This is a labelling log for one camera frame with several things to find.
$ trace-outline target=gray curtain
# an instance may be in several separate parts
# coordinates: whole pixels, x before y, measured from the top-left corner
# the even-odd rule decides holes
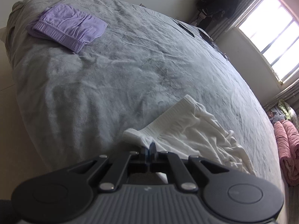
[[[217,24],[211,24],[211,29],[207,28],[210,37],[216,41],[221,34],[235,27],[258,2],[259,0],[239,0],[239,5],[230,19],[223,18]]]
[[[285,100],[295,110],[296,114],[299,114],[299,79],[266,103],[264,105],[265,111],[275,106],[279,99]]]

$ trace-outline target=beige floor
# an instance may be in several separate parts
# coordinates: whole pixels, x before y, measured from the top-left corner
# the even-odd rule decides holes
[[[0,42],[0,199],[10,199],[19,183],[45,172],[22,121],[11,68]]]

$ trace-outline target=bed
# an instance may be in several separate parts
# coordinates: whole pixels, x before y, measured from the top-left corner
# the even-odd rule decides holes
[[[28,35],[26,25],[58,2],[101,18],[108,23],[105,33],[78,54]],[[170,17],[117,0],[14,4],[5,45],[20,112],[38,153],[54,170],[126,150],[124,130],[142,129],[189,94],[235,132],[257,175],[285,193],[273,127],[260,103],[198,29],[180,23],[194,37]],[[287,205],[279,223],[287,223]]]

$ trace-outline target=pink blanket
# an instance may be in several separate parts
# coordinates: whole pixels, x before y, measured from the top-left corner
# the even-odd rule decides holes
[[[290,147],[291,143],[289,142],[289,135],[292,142],[294,142],[294,145],[292,146],[294,147],[296,144],[298,145],[299,143],[299,134],[297,132],[298,137],[296,138],[293,130],[291,130],[290,128],[290,125],[286,124],[286,122],[289,121],[283,121],[282,123],[283,125],[282,125],[279,121],[277,121],[274,124],[274,134],[277,142],[279,162],[284,177],[289,185],[295,186],[299,184],[299,172],[298,172],[299,161],[298,158],[297,159],[295,158],[294,161],[294,158],[292,156],[291,147]]]

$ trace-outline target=green patterned fabric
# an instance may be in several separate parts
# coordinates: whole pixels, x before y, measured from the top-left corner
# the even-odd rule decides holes
[[[291,120],[291,117],[288,113],[288,110],[286,109],[286,106],[284,104],[284,100],[283,99],[280,99],[278,101],[278,107],[280,108],[280,110],[283,112],[283,114],[285,115],[286,119],[287,120]]]

